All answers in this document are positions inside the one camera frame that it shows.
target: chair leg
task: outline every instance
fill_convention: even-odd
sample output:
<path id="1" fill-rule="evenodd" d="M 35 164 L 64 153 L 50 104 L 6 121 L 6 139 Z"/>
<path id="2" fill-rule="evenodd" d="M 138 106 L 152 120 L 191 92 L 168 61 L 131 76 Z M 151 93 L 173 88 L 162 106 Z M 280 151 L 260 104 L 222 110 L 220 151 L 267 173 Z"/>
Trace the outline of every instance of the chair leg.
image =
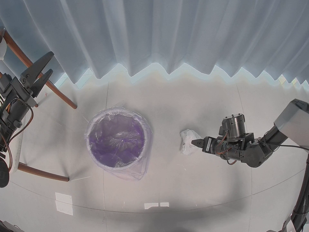
<path id="1" fill-rule="evenodd" d="M 65 181 L 65 182 L 69 181 L 68 177 L 48 173 L 42 170 L 38 170 L 36 168 L 29 167 L 21 162 L 18 164 L 18 170 L 29 173 L 29 174 L 34 174 L 37 176 L 53 179 L 53 180 L 60 180 L 60 181 Z"/>
<path id="2" fill-rule="evenodd" d="M 9 48 L 14 52 L 14 54 L 23 62 L 27 67 L 30 67 L 33 63 L 31 60 L 25 55 L 25 53 L 19 48 L 19 46 L 15 43 L 15 41 L 12 39 L 12 37 L 9 35 L 7 31 L 4 32 L 3 38 L 6 41 L 6 44 L 9 46 Z M 66 97 L 57 87 L 51 83 L 50 81 L 46 82 L 46 85 L 61 99 L 63 99 L 69 106 L 71 106 L 73 109 L 77 108 L 77 105 L 72 102 L 68 97 Z"/>

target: curtain fold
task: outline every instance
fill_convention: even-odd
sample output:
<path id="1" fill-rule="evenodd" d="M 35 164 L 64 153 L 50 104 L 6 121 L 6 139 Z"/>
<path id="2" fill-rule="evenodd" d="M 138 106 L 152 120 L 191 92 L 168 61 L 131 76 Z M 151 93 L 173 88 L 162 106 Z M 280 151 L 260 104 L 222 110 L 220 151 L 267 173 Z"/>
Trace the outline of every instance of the curtain fold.
<path id="1" fill-rule="evenodd" d="M 73 83 L 90 68 L 102 78 L 116 64 L 130 76 L 158 62 L 168 74 L 187 63 L 229 76 L 241 67 L 255 77 L 309 80 L 308 0 L 0 0 L 3 24 L 25 54 L 55 82 Z M 0 70 L 24 66 L 8 50 Z"/>

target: crumpled white plastic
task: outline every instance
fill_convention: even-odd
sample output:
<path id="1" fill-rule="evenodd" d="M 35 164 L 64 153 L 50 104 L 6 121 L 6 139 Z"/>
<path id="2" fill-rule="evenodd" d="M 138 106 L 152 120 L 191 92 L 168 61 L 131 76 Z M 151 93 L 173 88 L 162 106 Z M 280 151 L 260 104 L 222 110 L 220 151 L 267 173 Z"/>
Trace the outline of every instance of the crumpled white plastic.
<path id="1" fill-rule="evenodd" d="M 185 131 L 182 131 L 180 133 L 180 136 L 182 138 L 182 144 L 181 144 L 181 153 L 182 154 L 191 155 L 192 153 L 200 150 L 199 147 L 196 147 L 195 145 L 191 144 L 192 140 L 202 138 L 195 131 L 187 129 Z"/>

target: round trash bin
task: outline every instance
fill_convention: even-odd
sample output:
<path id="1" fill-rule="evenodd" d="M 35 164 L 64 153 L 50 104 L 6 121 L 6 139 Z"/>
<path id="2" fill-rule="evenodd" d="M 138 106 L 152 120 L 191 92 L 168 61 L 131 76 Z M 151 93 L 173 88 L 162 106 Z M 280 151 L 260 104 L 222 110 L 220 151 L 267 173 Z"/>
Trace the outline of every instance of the round trash bin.
<path id="1" fill-rule="evenodd" d="M 152 131 L 141 115 L 123 107 L 97 113 L 85 138 L 92 160 L 104 170 L 127 180 L 140 180 L 147 172 Z"/>

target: floor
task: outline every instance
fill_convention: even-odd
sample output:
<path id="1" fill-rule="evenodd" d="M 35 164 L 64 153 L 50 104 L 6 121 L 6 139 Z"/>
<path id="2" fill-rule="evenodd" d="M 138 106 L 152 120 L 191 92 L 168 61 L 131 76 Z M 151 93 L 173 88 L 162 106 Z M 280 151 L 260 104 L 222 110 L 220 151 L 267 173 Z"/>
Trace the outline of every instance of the floor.
<path id="1" fill-rule="evenodd" d="M 67 78 L 60 90 L 78 104 L 73 110 L 47 87 L 37 98 L 25 130 L 20 161 L 69 176 L 68 183 L 17 171 L 0 189 L 0 220 L 35 231 L 199 232 L 278 231 L 291 213 L 302 184 L 307 153 L 281 147 L 263 165 L 229 166 L 201 151 L 180 153 L 180 132 L 218 136 L 222 119 L 243 113 L 246 129 L 262 136 L 288 102 L 309 102 L 309 86 L 254 79 L 246 71 L 233 78 L 220 69 L 203 76 L 190 68 L 167 75 L 156 66 L 130 78 L 123 70 L 108 79 L 88 74 L 83 85 Z M 153 129 L 147 174 L 137 182 L 104 172 L 91 160 L 84 132 L 106 107 L 122 105 L 144 116 Z M 56 193 L 72 197 L 56 201 Z M 146 203 L 168 202 L 169 207 Z M 57 211 L 56 204 L 73 215 Z"/>

